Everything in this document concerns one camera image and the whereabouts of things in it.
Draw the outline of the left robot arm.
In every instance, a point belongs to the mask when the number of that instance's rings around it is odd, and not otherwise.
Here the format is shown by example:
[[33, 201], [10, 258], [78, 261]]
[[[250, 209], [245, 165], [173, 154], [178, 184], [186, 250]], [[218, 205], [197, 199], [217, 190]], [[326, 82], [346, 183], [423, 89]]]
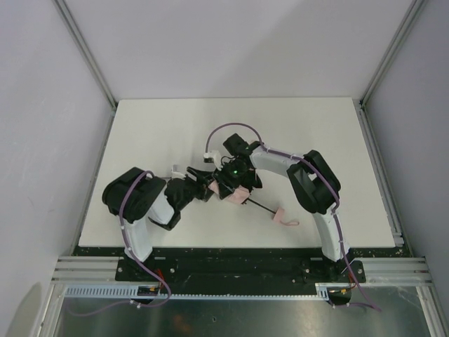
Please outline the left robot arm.
[[102, 203], [119, 218], [126, 255], [145, 262], [153, 250], [149, 225], [172, 230], [181, 211], [194, 199], [208, 201], [212, 197], [212, 181], [211, 171], [190, 166], [186, 175], [168, 180], [133, 167], [109, 183]]

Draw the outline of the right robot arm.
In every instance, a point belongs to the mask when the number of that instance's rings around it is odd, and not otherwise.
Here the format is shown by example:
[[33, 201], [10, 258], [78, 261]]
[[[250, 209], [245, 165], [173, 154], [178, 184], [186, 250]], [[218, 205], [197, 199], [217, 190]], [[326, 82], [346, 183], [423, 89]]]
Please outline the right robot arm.
[[218, 151], [206, 150], [205, 162], [215, 165], [209, 188], [221, 199], [236, 203], [246, 201], [254, 189], [262, 187], [257, 172], [268, 171], [287, 178], [300, 206], [314, 217], [323, 255], [342, 260], [349, 252], [336, 211], [340, 206], [341, 184], [320, 152], [311, 150], [304, 156], [287, 154], [267, 147], [262, 141], [247, 143], [238, 134], [223, 143], [231, 158], [223, 162]]

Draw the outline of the pink folding umbrella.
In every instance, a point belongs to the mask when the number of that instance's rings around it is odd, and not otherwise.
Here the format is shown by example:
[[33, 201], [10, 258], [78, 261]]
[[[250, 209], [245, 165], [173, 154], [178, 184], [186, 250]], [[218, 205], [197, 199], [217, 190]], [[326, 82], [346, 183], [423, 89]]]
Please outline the pink folding umbrella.
[[234, 191], [231, 191], [231, 194], [224, 198], [225, 201], [231, 202], [233, 204], [245, 204], [247, 201], [250, 203], [253, 203], [256, 206], [261, 207], [265, 211], [270, 212], [272, 214], [272, 220], [275, 223], [288, 226], [288, 227], [295, 227], [300, 224], [299, 221], [293, 220], [293, 221], [284, 221], [283, 217], [285, 215], [285, 210], [282, 207], [278, 207], [276, 211], [268, 209], [266, 206], [261, 205], [260, 203], [252, 200], [250, 198], [250, 192], [249, 189], [245, 187], [238, 187]]

